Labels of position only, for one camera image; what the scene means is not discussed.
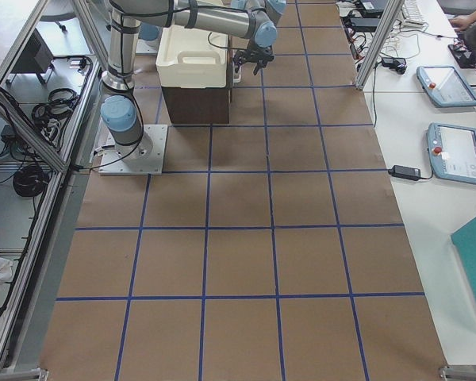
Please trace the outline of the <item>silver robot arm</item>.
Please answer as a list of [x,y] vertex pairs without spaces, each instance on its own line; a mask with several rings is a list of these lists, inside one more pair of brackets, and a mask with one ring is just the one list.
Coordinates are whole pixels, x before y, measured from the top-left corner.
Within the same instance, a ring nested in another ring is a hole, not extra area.
[[161,29],[156,67],[170,121],[226,125],[232,73],[274,59],[272,46],[284,1],[112,1],[108,67],[102,75],[102,121],[118,157],[132,161],[152,150],[133,96],[136,46],[143,26]]

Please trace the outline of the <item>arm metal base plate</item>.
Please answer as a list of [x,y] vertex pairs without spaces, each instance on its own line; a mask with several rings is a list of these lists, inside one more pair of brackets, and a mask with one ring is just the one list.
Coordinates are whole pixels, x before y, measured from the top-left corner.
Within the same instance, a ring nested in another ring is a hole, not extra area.
[[110,132],[106,145],[111,145],[102,153],[98,172],[102,175],[160,175],[167,143],[167,125],[145,125],[143,140],[134,151],[133,146],[116,147]]

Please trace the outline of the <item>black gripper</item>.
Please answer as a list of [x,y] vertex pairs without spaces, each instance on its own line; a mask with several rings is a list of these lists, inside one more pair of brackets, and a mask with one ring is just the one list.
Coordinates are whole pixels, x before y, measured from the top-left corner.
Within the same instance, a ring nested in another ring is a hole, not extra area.
[[253,74],[257,75],[274,59],[272,47],[260,47],[254,41],[249,41],[246,48],[238,48],[233,57],[233,69],[241,73],[241,67],[247,63],[255,64]]

